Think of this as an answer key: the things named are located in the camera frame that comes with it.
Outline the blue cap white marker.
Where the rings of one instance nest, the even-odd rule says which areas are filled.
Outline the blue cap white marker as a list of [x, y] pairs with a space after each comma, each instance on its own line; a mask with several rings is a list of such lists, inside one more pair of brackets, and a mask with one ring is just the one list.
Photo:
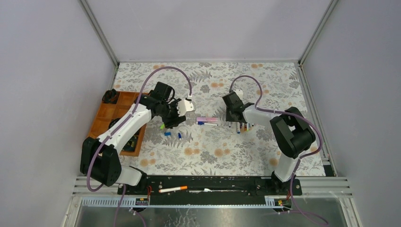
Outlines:
[[236, 123], [236, 132], [237, 134], [241, 133], [241, 124], [239, 122]]

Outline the pink highlighter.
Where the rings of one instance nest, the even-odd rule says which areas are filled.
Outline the pink highlighter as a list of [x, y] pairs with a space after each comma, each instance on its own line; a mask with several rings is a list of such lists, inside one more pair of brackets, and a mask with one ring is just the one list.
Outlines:
[[196, 121], [197, 122], [218, 122], [218, 121], [220, 121], [220, 119], [216, 118], [216, 117], [197, 117]]

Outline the white pen blue cap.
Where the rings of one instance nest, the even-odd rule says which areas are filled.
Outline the white pen blue cap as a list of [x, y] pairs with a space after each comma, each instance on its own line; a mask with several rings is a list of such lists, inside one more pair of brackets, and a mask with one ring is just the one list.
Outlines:
[[210, 123], [210, 122], [197, 122], [197, 125], [218, 126], [217, 123]]

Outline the orange cap white marker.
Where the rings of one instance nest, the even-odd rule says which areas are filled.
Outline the orange cap white marker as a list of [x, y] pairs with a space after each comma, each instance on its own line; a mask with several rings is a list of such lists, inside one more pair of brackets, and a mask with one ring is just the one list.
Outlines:
[[162, 188], [159, 189], [159, 193], [166, 193], [166, 192], [175, 192], [175, 191], [181, 191], [181, 190], [187, 190], [188, 186], [178, 186], [178, 187], [172, 187], [172, 188]]

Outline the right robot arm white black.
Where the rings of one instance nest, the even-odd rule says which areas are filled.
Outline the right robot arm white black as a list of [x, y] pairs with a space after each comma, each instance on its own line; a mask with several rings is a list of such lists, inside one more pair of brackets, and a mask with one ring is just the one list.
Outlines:
[[272, 173], [274, 193], [283, 195], [290, 189], [289, 180], [295, 172], [301, 154], [315, 142], [316, 135], [300, 111], [291, 107], [285, 111], [263, 111], [253, 103], [243, 103], [234, 91], [222, 97], [226, 105], [226, 121], [257, 124], [272, 129], [281, 151], [279, 163]]

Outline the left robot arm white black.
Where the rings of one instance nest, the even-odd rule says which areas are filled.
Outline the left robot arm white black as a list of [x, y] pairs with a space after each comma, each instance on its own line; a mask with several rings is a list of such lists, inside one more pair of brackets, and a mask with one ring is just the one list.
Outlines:
[[127, 113], [97, 138], [88, 137], [82, 145], [80, 172], [105, 186], [127, 184], [135, 194], [147, 187], [145, 173], [121, 164], [119, 155], [127, 142], [154, 117], [162, 118], [171, 129], [186, 121], [186, 113], [194, 110], [192, 95], [185, 99], [170, 99], [173, 88], [158, 82], [148, 94], [139, 93]]

